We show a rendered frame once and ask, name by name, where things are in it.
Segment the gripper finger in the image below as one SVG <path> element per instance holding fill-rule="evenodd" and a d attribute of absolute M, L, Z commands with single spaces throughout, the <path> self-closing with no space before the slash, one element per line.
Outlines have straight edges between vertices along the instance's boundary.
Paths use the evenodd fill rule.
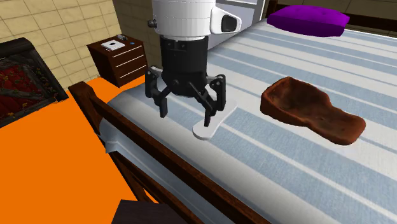
<path fill-rule="evenodd" d="M 166 86 L 162 91 L 157 87 L 157 81 L 162 70 L 156 66 L 147 68 L 145 73 L 145 96 L 152 98 L 156 106 L 159 107 L 160 117 L 165 118 L 168 113 L 167 96 L 172 92 L 172 89 Z"/>
<path fill-rule="evenodd" d="M 223 111 L 226 104 L 226 77 L 224 74 L 217 76 L 205 76 L 206 84 L 203 82 L 196 85 L 196 81 L 187 83 L 187 87 L 192 91 L 192 96 L 205 108 L 204 126 L 208 127 L 211 117 L 217 111 Z M 213 100 L 206 90 L 209 85 L 216 92 L 216 100 Z"/>

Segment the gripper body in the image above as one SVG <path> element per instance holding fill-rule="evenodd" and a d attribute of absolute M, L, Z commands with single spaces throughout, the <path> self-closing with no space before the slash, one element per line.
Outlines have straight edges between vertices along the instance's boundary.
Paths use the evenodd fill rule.
<path fill-rule="evenodd" d="M 160 36 L 162 79 L 176 95 L 193 97 L 207 85 L 208 38 L 176 41 Z"/>

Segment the dark brown nightstand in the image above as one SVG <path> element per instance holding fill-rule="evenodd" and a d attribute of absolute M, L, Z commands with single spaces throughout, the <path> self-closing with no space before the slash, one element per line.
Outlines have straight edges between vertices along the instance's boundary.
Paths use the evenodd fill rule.
<path fill-rule="evenodd" d="M 117 41 L 124 46 L 109 50 L 102 45 L 109 41 Z M 117 87 L 141 77 L 148 68 L 143 42 L 125 34 L 91 43 L 87 48 L 99 76 Z"/>

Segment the white flat oblong object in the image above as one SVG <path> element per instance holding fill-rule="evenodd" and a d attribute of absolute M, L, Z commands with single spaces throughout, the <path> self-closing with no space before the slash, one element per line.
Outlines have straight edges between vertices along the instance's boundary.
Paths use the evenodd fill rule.
<path fill-rule="evenodd" d="M 218 111 L 212 116 L 207 127 L 204 125 L 204 121 L 200 121 L 193 126 L 193 135 L 200 140 L 211 139 L 219 126 L 236 110 L 236 108 L 237 102 L 233 99 L 227 99 L 224 110 Z"/>

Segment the grey white door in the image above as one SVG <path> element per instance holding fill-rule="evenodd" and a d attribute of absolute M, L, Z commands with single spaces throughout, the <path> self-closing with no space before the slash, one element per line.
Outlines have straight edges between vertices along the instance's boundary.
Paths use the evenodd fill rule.
<path fill-rule="evenodd" d="M 267 4 L 268 0 L 216 0 L 217 7 L 241 18 L 242 25 L 239 32 L 259 22 Z M 211 34 L 208 50 L 236 34 Z"/>

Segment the purple pillow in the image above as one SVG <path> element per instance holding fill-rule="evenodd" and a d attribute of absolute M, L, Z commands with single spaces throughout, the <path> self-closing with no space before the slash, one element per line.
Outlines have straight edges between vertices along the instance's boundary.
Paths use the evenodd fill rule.
<path fill-rule="evenodd" d="M 329 8 L 292 5 L 270 14 L 267 23 L 296 34 L 337 37 L 343 34 L 349 19 L 349 16 Z"/>

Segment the black-framed red flower picture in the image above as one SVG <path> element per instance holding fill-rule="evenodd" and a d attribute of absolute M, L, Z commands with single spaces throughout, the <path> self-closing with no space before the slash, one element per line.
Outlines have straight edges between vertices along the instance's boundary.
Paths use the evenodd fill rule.
<path fill-rule="evenodd" d="M 0 43 L 0 128 L 67 98 L 28 39 Z"/>

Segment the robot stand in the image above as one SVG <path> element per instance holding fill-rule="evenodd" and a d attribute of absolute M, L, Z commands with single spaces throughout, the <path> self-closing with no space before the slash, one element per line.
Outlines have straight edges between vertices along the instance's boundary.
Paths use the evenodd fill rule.
<path fill-rule="evenodd" d="M 121 200 L 111 224 L 188 224 L 167 204 Z"/>

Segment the striped bed with wooden frame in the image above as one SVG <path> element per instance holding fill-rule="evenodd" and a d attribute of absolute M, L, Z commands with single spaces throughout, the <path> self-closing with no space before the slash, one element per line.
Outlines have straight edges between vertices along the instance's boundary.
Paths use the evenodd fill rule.
<path fill-rule="evenodd" d="M 237 101 L 208 141 L 192 133 L 204 119 L 193 99 L 170 95 L 160 118 L 137 86 L 110 105 L 268 220 L 397 224 L 397 38 L 350 30 L 317 38 L 261 22 L 212 49 L 208 66 L 226 74 Z M 263 115 L 261 93 L 285 76 L 362 117 L 362 135 L 339 146 Z"/>

